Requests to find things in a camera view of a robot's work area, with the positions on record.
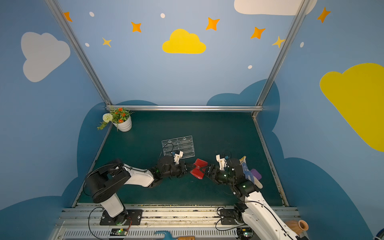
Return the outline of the clear acrylic card organizer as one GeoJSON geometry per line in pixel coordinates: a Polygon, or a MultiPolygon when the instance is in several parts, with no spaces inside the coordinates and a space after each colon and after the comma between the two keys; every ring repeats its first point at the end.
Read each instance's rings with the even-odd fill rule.
{"type": "Polygon", "coordinates": [[[163,140],[162,147],[164,156],[172,156],[172,153],[176,153],[176,151],[183,152],[181,159],[192,158],[195,156],[193,136],[163,140]]]}

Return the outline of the red card holder wallet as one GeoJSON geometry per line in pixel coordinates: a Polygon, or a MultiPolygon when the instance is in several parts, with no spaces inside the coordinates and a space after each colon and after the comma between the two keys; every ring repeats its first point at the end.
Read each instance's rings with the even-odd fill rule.
{"type": "Polygon", "coordinates": [[[206,161],[203,161],[201,159],[197,159],[193,164],[193,169],[190,171],[190,173],[197,179],[202,180],[205,175],[204,168],[208,166],[208,163],[206,161]]]}

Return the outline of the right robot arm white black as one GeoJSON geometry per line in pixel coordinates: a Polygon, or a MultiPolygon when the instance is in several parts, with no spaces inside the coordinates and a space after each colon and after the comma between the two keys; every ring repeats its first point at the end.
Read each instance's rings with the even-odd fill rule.
{"type": "Polygon", "coordinates": [[[260,181],[249,170],[246,157],[221,158],[218,165],[196,160],[196,170],[218,185],[228,185],[240,201],[235,204],[233,219],[244,223],[261,240],[306,240],[295,233],[270,207],[261,193],[260,181]]]}

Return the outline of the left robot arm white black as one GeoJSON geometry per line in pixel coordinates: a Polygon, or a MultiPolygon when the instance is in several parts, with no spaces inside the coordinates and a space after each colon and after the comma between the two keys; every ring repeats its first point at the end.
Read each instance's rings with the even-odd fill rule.
{"type": "Polygon", "coordinates": [[[117,196],[124,185],[136,185],[144,188],[158,186],[164,178],[181,178],[195,168],[173,156],[160,158],[156,165],[149,169],[131,167],[115,159],[108,164],[89,173],[85,179],[85,188],[95,204],[100,204],[108,216],[116,219],[126,209],[117,196]]]}

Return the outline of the right green circuit board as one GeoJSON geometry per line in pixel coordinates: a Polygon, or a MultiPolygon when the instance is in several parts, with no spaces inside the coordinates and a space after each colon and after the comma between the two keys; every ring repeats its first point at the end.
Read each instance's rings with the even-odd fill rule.
{"type": "Polygon", "coordinates": [[[251,228],[237,228],[237,240],[250,240],[254,236],[254,231],[251,228]]]}

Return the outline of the green circuit board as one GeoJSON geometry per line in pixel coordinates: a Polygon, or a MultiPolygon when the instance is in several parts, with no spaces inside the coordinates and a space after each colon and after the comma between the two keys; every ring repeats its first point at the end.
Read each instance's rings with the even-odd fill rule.
{"type": "Polygon", "coordinates": [[[128,228],[112,229],[110,232],[110,236],[111,237],[126,237],[128,232],[129,232],[128,228]]]}
{"type": "Polygon", "coordinates": [[[250,240],[254,236],[254,231],[251,228],[237,228],[237,240],[250,240]]]}

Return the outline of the white pot with flowers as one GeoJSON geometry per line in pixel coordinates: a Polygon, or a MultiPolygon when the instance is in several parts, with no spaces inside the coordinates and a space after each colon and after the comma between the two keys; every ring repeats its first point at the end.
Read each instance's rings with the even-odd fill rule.
{"type": "Polygon", "coordinates": [[[131,112],[125,108],[112,109],[108,113],[103,114],[102,122],[97,130],[103,130],[109,123],[112,123],[118,131],[128,132],[132,129],[131,112]]]}

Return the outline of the left green circuit board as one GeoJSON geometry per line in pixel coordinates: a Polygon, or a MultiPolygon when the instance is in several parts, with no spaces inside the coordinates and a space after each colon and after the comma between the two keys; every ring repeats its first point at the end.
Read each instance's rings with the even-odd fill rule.
{"type": "Polygon", "coordinates": [[[110,236],[111,237],[126,237],[128,232],[129,232],[128,228],[112,229],[110,232],[110,236]]]}

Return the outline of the terracotta clay vase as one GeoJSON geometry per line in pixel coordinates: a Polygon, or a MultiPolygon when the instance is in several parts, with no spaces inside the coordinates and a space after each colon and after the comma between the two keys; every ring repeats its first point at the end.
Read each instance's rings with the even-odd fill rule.
{"type": "Polygon", "coordinates": [[[304,231],[307,231],[309,229],[309,225],[304,220],[299,221],[287,221],[285,224],[294,231],[297,235],[302,234],[304,231]]]}

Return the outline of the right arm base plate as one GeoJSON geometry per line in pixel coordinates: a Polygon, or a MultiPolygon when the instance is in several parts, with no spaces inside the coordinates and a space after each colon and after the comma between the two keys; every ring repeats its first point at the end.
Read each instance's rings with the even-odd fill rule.
{"type": "Polygon", "coordinates": [[[224,226],[238,225],[239,221],[236,218],[235,211],[233,209],[220,208],[218,210],[220,223],[224,226]]]}

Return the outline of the aluminium rail front frame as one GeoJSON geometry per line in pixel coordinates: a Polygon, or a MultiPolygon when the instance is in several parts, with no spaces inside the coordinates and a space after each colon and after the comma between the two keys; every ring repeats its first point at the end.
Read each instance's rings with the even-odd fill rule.
{"type": "MultiPolygon", "coordinates": [[[[218,210],[235,206],[157,206],[125,205],[126,210],[143,210],[138,226],[101,226],[104,209],[98,204],[84,204],[64,209],[50,236],[52,240],[160,240],[156,231],[169,231],[173,237],[194,236],[197,240],[236,240],[237,228],[250,228],[244,223],[224,226],[218,210]],[[111,237],[112,229],[128,228],[126,237],[111,237]]],[[[271,207],[283,220],[299,221],[293,207],[271,207]]]]}

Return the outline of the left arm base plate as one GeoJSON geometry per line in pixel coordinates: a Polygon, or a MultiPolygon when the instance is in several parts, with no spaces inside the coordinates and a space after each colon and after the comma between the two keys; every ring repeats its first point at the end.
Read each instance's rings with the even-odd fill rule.
{"type": "Polygon", "coordinates": [[[138,226],[141,223],[143,210],[123,210],[116,217],[111,217],[106,210],[103,211],[101,226],[138,226]]]}

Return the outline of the teal handled tool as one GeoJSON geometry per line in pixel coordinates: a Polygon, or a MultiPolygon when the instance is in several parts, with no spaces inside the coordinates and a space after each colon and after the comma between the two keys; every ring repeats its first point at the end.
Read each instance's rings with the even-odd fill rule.
{"type": "Polygon", "coordinates": [[[173,237],[169,231],[156,231],[156,235],[163,235],[164,237],[161,240],[195,240],[194,236],[182,236],[182,237],[173,237]]]}

